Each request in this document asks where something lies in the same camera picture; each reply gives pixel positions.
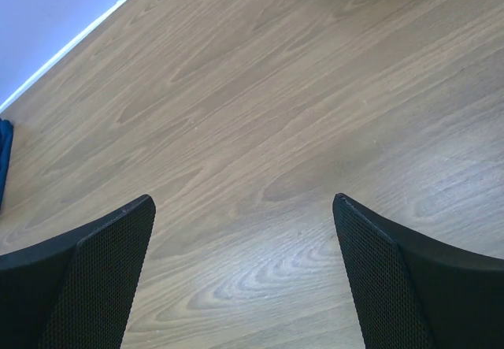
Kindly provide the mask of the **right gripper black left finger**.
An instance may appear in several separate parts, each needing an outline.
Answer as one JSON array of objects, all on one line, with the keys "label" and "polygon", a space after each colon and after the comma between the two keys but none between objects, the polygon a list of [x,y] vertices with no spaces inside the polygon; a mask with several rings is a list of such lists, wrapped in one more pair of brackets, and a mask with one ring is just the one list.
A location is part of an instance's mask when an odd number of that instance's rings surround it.
[{"label": "right gripper black left finger", "polygon": [[154,227],[142,195],[1,256],[3,348],[119,348]]}]

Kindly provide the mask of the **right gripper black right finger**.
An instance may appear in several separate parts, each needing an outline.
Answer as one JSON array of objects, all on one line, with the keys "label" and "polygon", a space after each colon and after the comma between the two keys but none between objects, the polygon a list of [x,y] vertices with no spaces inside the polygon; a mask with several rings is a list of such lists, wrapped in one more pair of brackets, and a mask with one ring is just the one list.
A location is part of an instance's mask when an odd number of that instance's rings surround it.
[{"label": "right gripper black right finger", "polygon": [[347,195],[335,229],[367,348],[501,348],[503,261],[402,226]]}]

